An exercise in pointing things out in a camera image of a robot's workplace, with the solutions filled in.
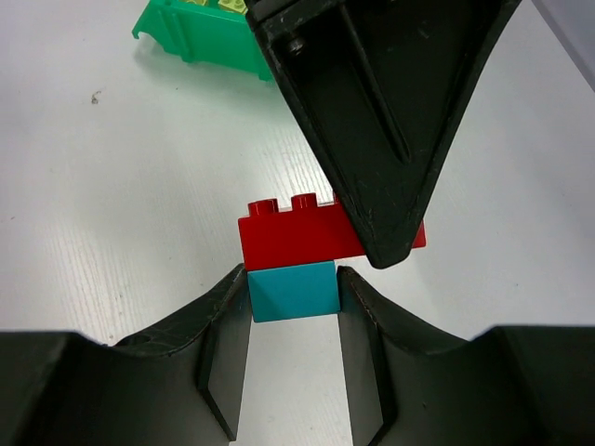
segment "red stud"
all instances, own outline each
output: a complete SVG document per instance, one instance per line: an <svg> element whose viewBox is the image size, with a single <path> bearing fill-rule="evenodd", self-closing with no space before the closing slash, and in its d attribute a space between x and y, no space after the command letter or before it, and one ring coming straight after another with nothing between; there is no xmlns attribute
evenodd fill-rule
<svg viewBox="0 0 595 446"><path fill-rule="evenodd" d="M248 214L250 216L267 216L277 212L279 212L279 204L276 198L248 203Z"/></svg>
<svg viewBox="0 0 595 446"><path fill-rule="evenodd" d="M291 207L294 211L318 207L316 193L302 193L291 197Z"/></svg>

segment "green plastic container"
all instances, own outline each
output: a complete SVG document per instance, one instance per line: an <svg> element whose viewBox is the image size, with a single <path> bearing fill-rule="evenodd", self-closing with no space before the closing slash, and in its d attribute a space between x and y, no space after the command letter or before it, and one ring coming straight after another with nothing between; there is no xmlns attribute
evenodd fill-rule
<svg viewBox="0 0 595 446"><path fill-rule="evenodd" d="M186 62L205 61L254 72L272 79L267 62L242 14L219 9L217 0L208 6L179 0L151 0L132 35L152 36L167 53Z"/></svg>

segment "yellow lego brick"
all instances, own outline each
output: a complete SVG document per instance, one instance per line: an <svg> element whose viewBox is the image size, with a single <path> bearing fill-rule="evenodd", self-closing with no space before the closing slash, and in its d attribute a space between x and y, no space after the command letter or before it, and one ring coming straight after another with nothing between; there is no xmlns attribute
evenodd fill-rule
<svg viewBox="0 0 595 446"><path fill-rule="evenodd" d="M245 14L245 12L248 10L244 0L219 0L218 5L221 9L237 12L238 14Z"/></svg>

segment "black plastic part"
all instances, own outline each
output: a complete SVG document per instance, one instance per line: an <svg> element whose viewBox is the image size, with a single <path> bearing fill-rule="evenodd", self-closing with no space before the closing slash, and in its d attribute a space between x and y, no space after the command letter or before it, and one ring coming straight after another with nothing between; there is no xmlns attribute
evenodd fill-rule
<svg viewBox="0 0 595 446"><path fill-rule="evenodd" d="M248 22L376 268L405 259L520 0L248 0Z"/></svg>
<svg viewBox="0 0 595 446"><path fill-rule="evenodd" d="M496 327L467 342L353 269L337 279L354 446L595 444L595 329Z"/></svg>
<svg viewBox="0 0 595 446"><path fill-rule="evenodd" d="M113 348L73 333L0 334L0 444L228 445L251 321L239 266Z"/></svg>

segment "teal lego brick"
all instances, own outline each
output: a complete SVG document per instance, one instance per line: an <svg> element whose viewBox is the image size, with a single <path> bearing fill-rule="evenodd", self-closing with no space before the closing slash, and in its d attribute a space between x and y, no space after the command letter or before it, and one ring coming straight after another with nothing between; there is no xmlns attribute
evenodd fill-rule
<svg viewBox="0 0 595 446"><path fill-rule="evenodd" d="M283 321L340 311L335 262L248 272L254 322Z"/></svg>
<svg viewBox="0 0 595 446"><path fill-rule="evenodd" d="M139 38L146 33L165 52L186 62L210 62L253 72L265 81L272 80L245 16L229 10L230 0L151 0L132 30Z"/></svg>

